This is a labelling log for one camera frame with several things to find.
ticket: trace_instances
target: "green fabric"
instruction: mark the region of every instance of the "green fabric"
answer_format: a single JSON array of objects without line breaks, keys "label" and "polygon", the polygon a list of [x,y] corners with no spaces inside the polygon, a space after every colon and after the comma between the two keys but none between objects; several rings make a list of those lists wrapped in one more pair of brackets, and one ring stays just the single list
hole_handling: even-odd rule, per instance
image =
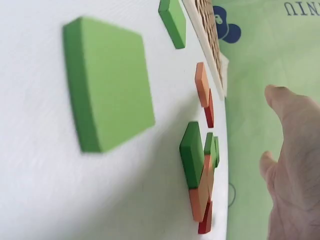
[{"label": "green fabric", "polygon": [[158,12],[176,49],[186,47],[186,18],[179,0],[161,0]]},{"label": "green fabric", "polygon": [[188,123],[179,151],[188,188],[196,189],[200,184],[205,161],[200,128],[197,121]]},{"label": "green fabric", "polygon": [[260,176],[261,154],[278,159],[283,136],[268,107],[267,84],[287,86],[319,101],[320,4],[309,1],[213,0],[241,28],[236,43],[219,41],[230,60],[226,98],[229,181],[236,199],[228,211],[228,240],[264,240],[272,201]]},{"label": "green fabric", "polygon": [[63,33],[82,151],[108,151],[153,126],[142,37],[87,17],[67,24]]}]

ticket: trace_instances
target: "white surface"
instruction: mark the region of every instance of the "white surface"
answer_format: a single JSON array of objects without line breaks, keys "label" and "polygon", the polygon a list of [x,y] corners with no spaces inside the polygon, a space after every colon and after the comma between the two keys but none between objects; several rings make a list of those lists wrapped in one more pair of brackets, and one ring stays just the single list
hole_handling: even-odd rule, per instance
[{"label": "white surface", "polygon": [[182,0],[185,9],[190,17],[190,20],[193,24],[194,30],[198,36],[198,39],[200,41],[200,44],[203,49],[204,56],[207,60],[207,64],[210,69],[210,73],[213,77],[213,81],[215,83],[216,90],[220,96],[220,99],[223,100],[225,98],[223,86],[221,84],[218,68],[216,61],[214,59],[214,56],[212,55],[212,50],[209,45],[207,33],[204,29],[204,26],[202,24],[202,19],[200,14],[198,13],[198,10],[196,8],[196,4],[194,0]]},{"label": "white surface", "polygon": [[[188,121],[199,121],[203,144],[208,131],[194,83],[205,56],[189,18],[176,50],[158,0],[0,3],[0,239],[224,240],[226,116],[211,76],[220,165],[210,234],[197,234],[179,157]],[[105,154],[80,152],[69,101],[62,26],[81,15],[144,40],[156,125]]]}]

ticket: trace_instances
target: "green square tile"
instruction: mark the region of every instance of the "green square tile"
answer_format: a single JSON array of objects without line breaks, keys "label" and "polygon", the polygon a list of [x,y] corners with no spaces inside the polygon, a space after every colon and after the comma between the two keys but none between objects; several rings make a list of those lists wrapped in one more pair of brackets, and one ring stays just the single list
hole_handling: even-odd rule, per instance
[{"label": "green square tile", "polygon": [[214,144],[215,144],[215,153],[216,153],[215,167],[217,168],[220,162],[219,139],[217,136],[214,137]]},{"label": "green square tile", "polygon": [[186,18],[179,0],[161,0],[158,12],[176,49],[186,47]]},{"label": "green square tile", "polygon": [[142,37],[88,17],[63,28],[82,151],[105,152],[155,124]]},{"label": "green square tile", "polygon": [[199,186],[205,161],[197,121],[189,122],[181,140],[179,150],[188,188],[195,189]]}]

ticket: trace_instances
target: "finger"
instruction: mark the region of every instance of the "finger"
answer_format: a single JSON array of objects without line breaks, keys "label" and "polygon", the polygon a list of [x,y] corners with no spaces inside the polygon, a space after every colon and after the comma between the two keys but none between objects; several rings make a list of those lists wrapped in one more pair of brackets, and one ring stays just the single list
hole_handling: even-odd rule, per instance
[{"label": "finger", "polygon": [[264,95],[266,102],[275,111],[281,122],[286,114],[287,106],[292,103],[297,96],[288,88],[275,85],[266,86]]},{"label": "finger", "polygon": [[260,173],[265,181],[268,179],[268,172],[276,165],[271,152],[265,151],[260,159]]}]

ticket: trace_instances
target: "red wooden block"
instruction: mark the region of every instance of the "red wooden block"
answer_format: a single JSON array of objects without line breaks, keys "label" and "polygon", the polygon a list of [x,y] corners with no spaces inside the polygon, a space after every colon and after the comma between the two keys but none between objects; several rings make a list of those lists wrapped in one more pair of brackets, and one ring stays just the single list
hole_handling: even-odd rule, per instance
[{"label": "red wooden block", "polygon": [[203,221],[199,223],[198,234],[207,234],[211,231],[212,201],[206,204]]},{"label": "red wooden block", "polygon": [[206,117],[206,123],[208,124],[208,128],[213,128],[215,124],[214,119],[214,102],[212,100],[211,89],[209,94],[209,106],[204,108],[204,113]]},{"label": "red wooden block", "polygon": [[206,176],[207,176],[208,193],[209,193],[208,203],[210,203],[212,191],[214,188],[214,174],[215,174],[215,169],[212,165],[211,155],[204,156],[204,172],[206,173]]},{"label": "red wooden block", "polygon": [[200,223],[203,221],[209,198],[208,178],[204,170],[198,188],[189,189],[189,197],[192,208],[193,220]]}]

